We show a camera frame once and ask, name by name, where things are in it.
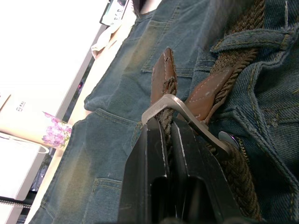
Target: purple flower print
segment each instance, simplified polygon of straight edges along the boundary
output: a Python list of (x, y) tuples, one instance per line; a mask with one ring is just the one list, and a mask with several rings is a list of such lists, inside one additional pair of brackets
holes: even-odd
[(42, 140), (45, 144), (52, 147), (64, 147), (65, 143), (70, 139), (71, 126), (48, 113), (44, 112), (44, 114), (51, 119), (53, 125), (47, 127), (47, 134), (43, 136)]

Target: blue denim jeans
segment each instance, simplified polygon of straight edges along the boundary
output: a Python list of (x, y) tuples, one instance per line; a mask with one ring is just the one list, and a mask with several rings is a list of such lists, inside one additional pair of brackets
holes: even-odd
[(85, 100), (93, 111), (70, 143), (31, 224), (116, 222), (126, 159), (150, 105), (151, 72), (174, 51), (178, 93), (186, 100), (224, 50), (259, 47), (210, 130), (232, 133), (254, 177), (263, 218), (299, 220), (299, 1), (268, 0), (265, 29), (236, 33), (202, 52), (197, 43), (209, 0), (163, 0), (136, 20), (104, 77)]

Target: brown woven belt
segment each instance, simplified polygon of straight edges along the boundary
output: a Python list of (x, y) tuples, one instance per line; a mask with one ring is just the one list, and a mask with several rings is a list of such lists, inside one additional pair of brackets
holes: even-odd
[[(254, 5), (240, 17), (228, 34), (263, 28), (264, 8), (264, 0), (255, 0)], [(208, 124), (211, 116), (224, 104), (240, 73), (256, 58), (257, 53), (257, 48), (247, 48), (228, 50), (219, 54), (215, 65), (210, 70), (210, 75), (195, 87), (185, 101), (186, 106), (197, 120)], [(176, 95), (177, 93), (177, 75), (173, 52), (170, 48), (164, 51), (153, 68), (151, 88), (151, 104), (164, 94)], [(172, 115), (172, 109), (165, 109), (158, 114), (165, 133), (170, 167), (172, 161), (170, 138)], [(231, 159), (219, 162), (235, 200), (244, 216), (260, 221), (262, 220), (260, 207), (246, 159), (238, 149), (229, 143), (226, 144), (232, 151)]]

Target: back pocket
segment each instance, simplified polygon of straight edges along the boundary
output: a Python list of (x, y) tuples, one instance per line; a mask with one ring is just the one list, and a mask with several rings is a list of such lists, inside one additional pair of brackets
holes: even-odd
[(82, 223), (116, 223), (120, 195), (121, 181), (109, 178), (95, 179)]

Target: jeans pocket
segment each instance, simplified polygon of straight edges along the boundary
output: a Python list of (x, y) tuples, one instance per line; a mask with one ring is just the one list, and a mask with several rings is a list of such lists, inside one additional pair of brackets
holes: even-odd
[(116, 223), (121, 181), (97, 178), (83, 218), (84, 224)]
[(279, 51), (260, 52), (239, 75), (210, 130), (242, 140), (263, 218), (297, 221), (299, 42), (293, 39)]

